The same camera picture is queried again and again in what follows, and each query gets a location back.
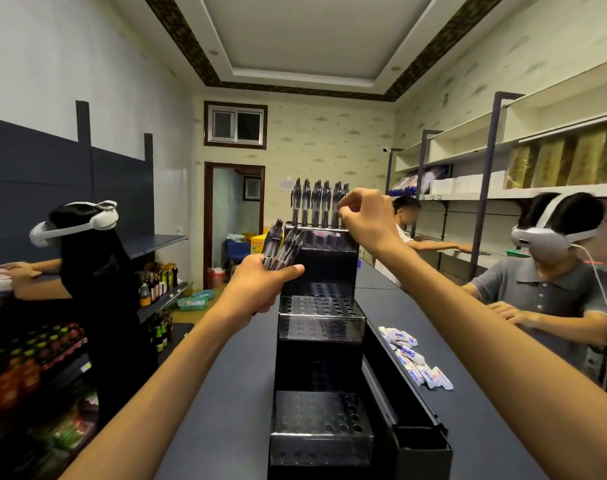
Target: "ceiling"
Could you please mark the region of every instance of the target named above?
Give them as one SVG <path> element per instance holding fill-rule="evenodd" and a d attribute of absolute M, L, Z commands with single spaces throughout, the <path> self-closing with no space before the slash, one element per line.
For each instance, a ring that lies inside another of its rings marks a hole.
<path fill-rule="evenodd" d="M 113 0 L 182 80 L 395 102 L 523 0 Z"/>

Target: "gray polo shirt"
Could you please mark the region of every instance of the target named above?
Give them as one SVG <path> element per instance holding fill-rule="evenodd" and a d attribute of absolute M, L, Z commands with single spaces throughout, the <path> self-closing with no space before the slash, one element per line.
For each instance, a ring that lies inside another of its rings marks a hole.
<path fill-rule="evenodd" d="M 600 271 L 599 279 L 607 297 L 607 273 Z M 525 312 L 568 317 L 569 320 L 580 318 L 591 310 L 607 314 L 595 272 L 584 262 L 553 281 L 545 282 L 539 277 L 532 258 L 506 258 L 472 283 L 487 305 L 505 301 Z M 524 330 L 576 368 L 583 369 L 586 345 L 542 330 Z"/>

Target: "window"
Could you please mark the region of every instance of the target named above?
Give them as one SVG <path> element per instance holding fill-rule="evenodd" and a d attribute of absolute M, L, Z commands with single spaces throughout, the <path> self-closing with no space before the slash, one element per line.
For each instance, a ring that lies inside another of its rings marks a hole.
<path fill-rule="evenodd" d="M 203 144 L 266 149 L 267 106 L 203 102 Z"/>
<path fill-rule="evenodd" d="M 261 179 L 258 177 L 243 176 L 243 199 L 261 200 Z"/>

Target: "counter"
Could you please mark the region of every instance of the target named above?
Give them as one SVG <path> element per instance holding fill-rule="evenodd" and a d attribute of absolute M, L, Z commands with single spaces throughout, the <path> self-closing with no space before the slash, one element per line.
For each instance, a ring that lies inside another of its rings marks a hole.
<path fill-rule="evenodd" d="M 362 261 L 359 305 L 375 326 L 407 330 L 453 391 L 421 388 L 449 430 L 452 480 L 545 480 L 532 457 L 414 300 Z M 275 371 L 278 302 L 221 351 L 181 424 L 155 480 L 265 480 Z"/>

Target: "decorative ceiling border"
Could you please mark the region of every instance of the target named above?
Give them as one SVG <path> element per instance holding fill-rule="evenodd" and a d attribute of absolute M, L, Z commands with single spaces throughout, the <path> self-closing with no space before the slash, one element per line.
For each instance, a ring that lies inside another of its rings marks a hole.
<path fill-rule="evenodd" d="M 212 88 L 246 89 L 248 91 L 394 102 L 428 72 L 441 57 L 446 55 L 459 40 L 472 30 L 502 0 L 466 0 L 453 17 L 448 20 L 448 23 L 443 26 L 439 33 L 435 35 L 384 94 L 223 81 L 214 71 L 210 60 L 208 60 L 201 45 L 199 45 L 195 34 L 187 24 L 186 18 L 181 13 L 175 0 L 145 1 L 206 86 Z"/>

